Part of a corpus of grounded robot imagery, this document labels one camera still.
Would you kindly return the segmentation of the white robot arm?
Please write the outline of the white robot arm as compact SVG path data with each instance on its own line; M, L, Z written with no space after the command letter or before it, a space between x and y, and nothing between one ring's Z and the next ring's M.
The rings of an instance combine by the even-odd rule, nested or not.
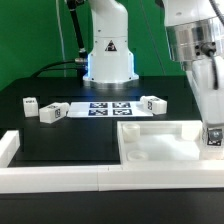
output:
M224 0L161 0L170 58L182 64L202 122L224 126ZM89 0L93 49L87 85L136 80L128 48L128 13L116 0Z

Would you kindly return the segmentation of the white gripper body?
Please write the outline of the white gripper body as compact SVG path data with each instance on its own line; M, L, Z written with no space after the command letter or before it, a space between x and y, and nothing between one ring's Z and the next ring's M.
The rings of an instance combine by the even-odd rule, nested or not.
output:
M224 126L224 59L215 58L218 89L214 89L212 61L208 58L194 61L192 69L186 72L194 94L202 122L207 127Z

